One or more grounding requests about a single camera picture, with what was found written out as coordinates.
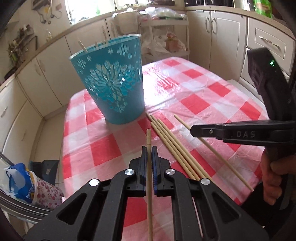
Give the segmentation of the person's right hand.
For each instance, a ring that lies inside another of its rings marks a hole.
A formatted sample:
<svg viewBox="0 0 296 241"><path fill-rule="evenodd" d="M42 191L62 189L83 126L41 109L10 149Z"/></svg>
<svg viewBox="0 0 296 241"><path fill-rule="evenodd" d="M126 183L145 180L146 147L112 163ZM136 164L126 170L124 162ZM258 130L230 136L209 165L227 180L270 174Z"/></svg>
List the person's right hand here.
<svg viewBox="0 0 296 241"><path fill-rule="evenodd" d="M287 156L271 162L267 151L261 156L260 168L262 171L263 198L270 205L274 205L281 196L281 176L285 174L295 175L295 155Z"/></svg>

